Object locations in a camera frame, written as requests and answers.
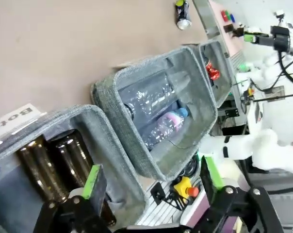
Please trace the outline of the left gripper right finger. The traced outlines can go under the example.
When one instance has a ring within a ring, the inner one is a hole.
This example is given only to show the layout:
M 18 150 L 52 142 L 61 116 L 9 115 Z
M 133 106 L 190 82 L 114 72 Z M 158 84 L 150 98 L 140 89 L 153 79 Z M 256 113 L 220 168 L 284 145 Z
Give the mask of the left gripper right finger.
M 204 156 L 201 158 L 200 178 L 210 206 L 194 226 L 195 233 L 219 233 L 231 216 L 239 217 L 250 233 L 284 232 L 263 187 L 252 186 L 248 191 L 243 191 L 227 185 L 217 189 Z

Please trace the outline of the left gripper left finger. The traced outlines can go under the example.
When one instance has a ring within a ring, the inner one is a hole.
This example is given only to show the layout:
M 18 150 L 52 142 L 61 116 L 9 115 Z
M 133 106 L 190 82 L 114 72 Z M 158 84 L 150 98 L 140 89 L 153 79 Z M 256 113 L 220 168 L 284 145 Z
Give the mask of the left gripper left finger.
M 42 205 L 35 233 L 107 233 L 101 219 L 107 180 L 102 165 L 94 165 L 80 195 L 64 202 L 50 200 Z

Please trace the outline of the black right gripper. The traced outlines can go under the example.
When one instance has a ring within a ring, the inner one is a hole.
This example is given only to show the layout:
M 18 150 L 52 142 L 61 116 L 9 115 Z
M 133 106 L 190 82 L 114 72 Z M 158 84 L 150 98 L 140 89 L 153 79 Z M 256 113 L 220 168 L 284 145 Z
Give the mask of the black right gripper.
M 288 28 L 271 26 L 270 34 L 264 33 L 259 27 L 244 27 L 244 42 L 269 46 L 276 51 L 290 50 L 290 32 Z

